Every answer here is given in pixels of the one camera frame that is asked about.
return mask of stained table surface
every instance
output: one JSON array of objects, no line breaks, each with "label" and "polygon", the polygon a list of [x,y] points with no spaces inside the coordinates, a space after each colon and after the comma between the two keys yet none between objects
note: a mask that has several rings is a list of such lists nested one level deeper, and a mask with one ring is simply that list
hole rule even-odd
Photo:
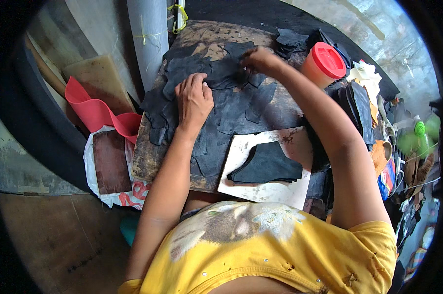
[{"label": "stained table surface", "polygon": [[[210,56],[212,60],[218,60],[226,55],[223,48],[230,42],[253,41],[256,45],[274,48],[275,39],[276,35],[270,32],[241,25],[193,20],[187,21],[187,26],[179,33],[171,48],[188,47],[198,43],[194,54],[205,53],[205,56]],[[165,65],[166,61],[163,61],[153,88],[164,85]],[[296,127],[301,125],[301,116],[301,109],[285,87],[278,83],[272,101],[265,108],[259,126],[253,132]],[[131,174],[138,179],[153,182],[169,145],[163,142],[161,146],[157,146],[149,142],[150,129],[151,123],[143,115],[135,144]],[[190,189],[213,193],[217,190],[219,177],[220,174],[203,177],[197,163],[191,163]]]}]

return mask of shirt print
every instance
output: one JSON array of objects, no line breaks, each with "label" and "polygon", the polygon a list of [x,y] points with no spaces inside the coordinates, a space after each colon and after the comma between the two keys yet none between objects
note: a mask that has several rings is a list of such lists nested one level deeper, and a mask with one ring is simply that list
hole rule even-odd
[{"label": "shirt print", "polygon": [[262,233],[287,241],[305,219],[299,209],[282,203],[219,202],[177,226],[170,241],[171,260],[178,261],[199,242],[223,244]]}]

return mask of green fan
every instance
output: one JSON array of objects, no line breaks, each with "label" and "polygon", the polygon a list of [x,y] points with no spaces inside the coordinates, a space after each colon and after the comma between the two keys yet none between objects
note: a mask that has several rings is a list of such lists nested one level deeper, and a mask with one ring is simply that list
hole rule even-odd
[{"label": "green fan", "polygon": [[396,141],[401,152],[405,155],[415,153],[421,159],[434,152],[434,147],[439,140],[440,118],[433,113],[425,122],[420,120],[419,116],[406,121],[406,123],[401,121],[393,125],[395,129],[400,129],[412,127],[410,123],[414,124],[413,130],[405,131]]}]

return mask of yellow string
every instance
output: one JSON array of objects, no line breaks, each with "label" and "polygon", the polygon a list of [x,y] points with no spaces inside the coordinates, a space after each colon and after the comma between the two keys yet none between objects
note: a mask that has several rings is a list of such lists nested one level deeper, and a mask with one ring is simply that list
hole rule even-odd
[{"label": "yellow string", "polygon": [[139,16],[139,20],[140,20],[140,24],[141,24],[141,36],[134,36],[134,37],[135,38],[143,38],[143,45],[146,45],[146,37],[154,37],[157,40],[157,38],[156,38],[157,35],[161,35],[166,32],[166,31],[164,31],[164,32],[159,32],[157,34],[145,34],[145,29],[143,27],[143,16],[142,15]]},{"label": "yellow string", "polygon": [[151,64],[151,62],[153,62],[154,57],[158,56],[159,52],[161,51],[161,42],[158,40],[158,38],[156,38],[157,35],[161,35],[164,34],[166,31],[164,32],[160,32],[157,34],[145,34],[145,29],[143,27],[143,15],[139,15],[139,20],[140,20],[140,24],[141,24],[141,36],[134,36],[135,38],[143,38],[143,46],[146,45],[146,37],[153,37],[157,42],[158,42],[158,52],[156,52],[156,54],[153,56],[153,58],[151,58],[150,62],[148,63],[148,66],[146,67],[146,72],[148,71],[149,65]]},{"label": "yellow string", "polygon": [[174,22],[174,25],[172,26],[172,33],[177,35],[180,31],[182,31],[184,29],[184,27],[186,27],[187,20],[189,19],[189,16],[187,15],[186,11],[184,10],[184,7],[179,4],[174,4],[170,7],[168,7],[167,10],[171,10],[174,7],[177,7],[180,10],[180,13],[182,14],[182,21],[184,22],[182,27],[180,27],[180,29],[176,29],[176,22]]},{"label": "yellow string", "polygon": [[[179,4],[174,4],[170,7],[168,7],[168,10],[173,9],[174,7],[177,7],[178,9],[180,9],[180,12],[182,14],[182,20],[184,21],[182,27],[180,29],[176,29],[176,22],[174,22],[174,26],[172,27],[172,33],[174,34],[178,34],[184,27],[186,27],[187,25],[187,20],[189,19],[189,17],[187,16],[187,13],[184,10],[184,7],[182,5]],[[166,31],[164,32],[159,32],[157,34],[145,34],[145,28],[143,26],[143,15],[139,15],[139,21],[140,21],[140,25],[141,25],[141,36],[134,36],[135,38],[143,38],[143,46],[146,45],[146,37],[153,37],[159,45],[158,46],[158,52],[156,53],[155,56],[157,56],[159,54],[159,52],[161,51],[161,42],[158,40],[158,38],[156,38],[157,35],[161,35],[164,34]],[[151,62],[153,62],[154,58],[151,58],[151,61],[148,63],[148,66],[146,67],[146,71],[148,71],[149,65],[151,64]]]}]

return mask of cutting board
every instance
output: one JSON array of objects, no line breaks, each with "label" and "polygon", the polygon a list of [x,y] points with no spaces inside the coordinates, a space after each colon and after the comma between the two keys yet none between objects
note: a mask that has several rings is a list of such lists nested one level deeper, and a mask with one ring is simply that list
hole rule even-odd
[{"label": "cutting board", "polygon": [[[287,157],[303,166],[301,180],[296,182],[269,182],[266,184],[235,184],[227,175],[240,167],[252,147],[260,143],[278,141]],[[313,148],[304,127],[261,132],[257,135],[234,135],[223,167],[218,192],[255,202],[280,202],[303,209],[313,163]]]},{"label": "cutting board", "polygon": [[100,99],[115,115],[136,112],[110,54],[85,59],[63,69],[66,79],[73,76],[92,99]]}]

